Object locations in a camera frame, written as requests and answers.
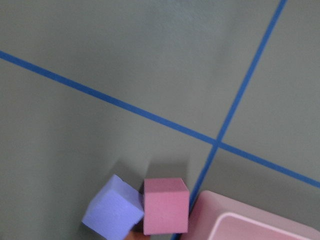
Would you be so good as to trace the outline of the pink foam block near tray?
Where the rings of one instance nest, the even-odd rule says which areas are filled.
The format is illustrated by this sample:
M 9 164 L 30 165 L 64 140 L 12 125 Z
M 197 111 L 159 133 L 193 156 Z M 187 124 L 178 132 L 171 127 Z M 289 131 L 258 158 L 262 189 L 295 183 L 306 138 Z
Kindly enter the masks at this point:
M 182 178 L 146 178 L 143 196 L 145 235 L 188 232 L 190 191 Z

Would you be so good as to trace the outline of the purple foam block near tray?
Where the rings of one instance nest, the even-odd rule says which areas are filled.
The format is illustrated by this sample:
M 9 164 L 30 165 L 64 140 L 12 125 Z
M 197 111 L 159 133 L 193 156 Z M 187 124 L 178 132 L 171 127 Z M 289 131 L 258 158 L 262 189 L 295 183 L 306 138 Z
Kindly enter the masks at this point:
M 143 217 L 143 196 L 114 174 L 90 201 L 82 223 L 107 240 L 123 240 Z

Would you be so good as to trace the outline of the pink plastic tray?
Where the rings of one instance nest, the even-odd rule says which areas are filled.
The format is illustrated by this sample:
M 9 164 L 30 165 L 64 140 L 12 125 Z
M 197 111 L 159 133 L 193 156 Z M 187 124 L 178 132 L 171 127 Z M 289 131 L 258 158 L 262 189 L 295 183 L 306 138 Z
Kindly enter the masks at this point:
M 318 240 L 312 227 L 215 192 L 202 191 L 182 240 Z

